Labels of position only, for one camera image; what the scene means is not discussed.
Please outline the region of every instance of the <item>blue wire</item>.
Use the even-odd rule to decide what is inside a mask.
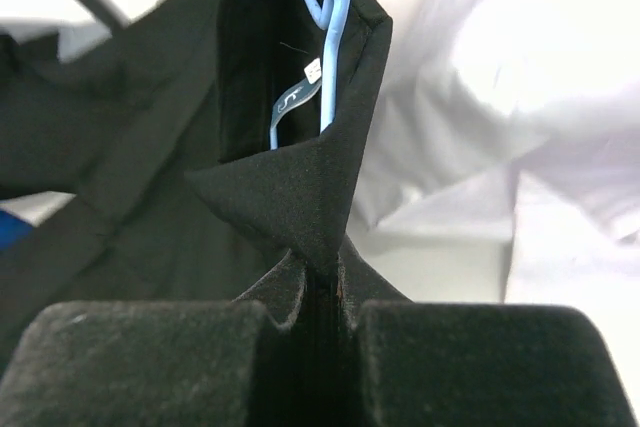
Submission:
[[[338,51],[351,0],[324,0],[322,7],[317,0],[304,0],[304,2],[316,25],[322,30],[327,30],[322,57],[323,80],[320,100],[320,132],[322,132],[336,116]]]
[[[297,109],[301,105],[306,104],[320,90],[322,80],[318,79],[315,83],[310,83],[306,77],[293,87],[290,87],[273,106],[271,113],[271,128],[269,129],[269,143],[271,150],[278,148],[278,123],[282,118]]]

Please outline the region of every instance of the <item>black fabric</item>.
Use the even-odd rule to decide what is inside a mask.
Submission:
[[[18,43],[0,30],[0,86],[21,72],[22,64],[58,57],[58,32],[53,31]]]
[[[53,306],[0,385],[0,425],[242,427],[261,409],[254,398],[269,395],[254,377],[277,345],[256,302]]]
[[[361,425],[635,427],[594,326],[558,307],[370,302]]]
[[[266,153],[274,101],[322,49],[302,0],[166,0],[70,64],[12,69],[0,193],[77,196],[0,255],[0,369],[56,301],[232,299],[288,249],[337,269],[390,37],[352,0],[335,124],[316,139],[318,96]]]

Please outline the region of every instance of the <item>white cloth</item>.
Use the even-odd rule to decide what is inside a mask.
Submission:
[[[550,139],[640,125],[635,5],[422,0],[413,28],[394,39],[356,214],[394,233],[435,233],[442,225],[442,234],[477,235],[485,224],[508,239],[508,229],[498,235],[495,225],[497,214],[509,223],[509,175],[494,169]],[[474,203],[492,207],[460,212]],[[448,206],[457,226],[440,220]]]
[[[522,166],[579,205],[611,239],[628,244],[639,240],[639,159],[640,129],[629,129],[550,142]]]

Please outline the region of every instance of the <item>felt surface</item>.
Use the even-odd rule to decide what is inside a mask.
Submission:
[[[307,269],[289,251],[263,278],[243,292],[236,302],[258,301],[267,306],[279,324],[290,328],[298,319],[307,291]]]
[[[368,300],[409,300],[367,264],[349,237],[340,249],[338,295],[345,327],[356,327],[360,309]]]
[[[372,302],[358,337],[365,425],[636,425],[577,311]]]
[[[2,71],[0,192],[77,196],[0,256],[0,370],[53,302],[230,300],[283,248],[337,269],[391,37],[352,2],[336,123],[315,139],[314,99],[277,152],[273,102],[322,49],[302,0],[166,0],[72,62]]]
[[[0,385],[0,425],[244,426],[276,338],[257,303],[52,306]]]

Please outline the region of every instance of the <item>white fabric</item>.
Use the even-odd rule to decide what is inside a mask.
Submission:
[[[64,207],[73,196],[60,192],[43,192],[0,202],[0,209],[31,225],[40,225]]]
[[[629,129],[615,135],[550,142],[527,156],[522,165],[579,205],[610,238],[636,243],[639,159],[640,129]]]
[[[640,247],[612,241],[536,177],[523,173],[520,180],[506,301],[584,312],[606,340],[640,413]]]
[[[106,40],[111,33],[99,23],[66,25],[59,29],[58,59],[71,62]]]
[[[370,228],[434,233],[448,205],[458,225],[443,225],[442,234],[476,235],[486,224],[499,239],[493,226],[498,212],[508,225],[509,175],[492,170],[489,180],[487,169],[549,139],[640,125],[635,5],[422,0],[413,29],[394,39],[356,213]],[[489,184],[496,186],[493,194]],[[493,208],[461,214],[460,206],[474,203]]]

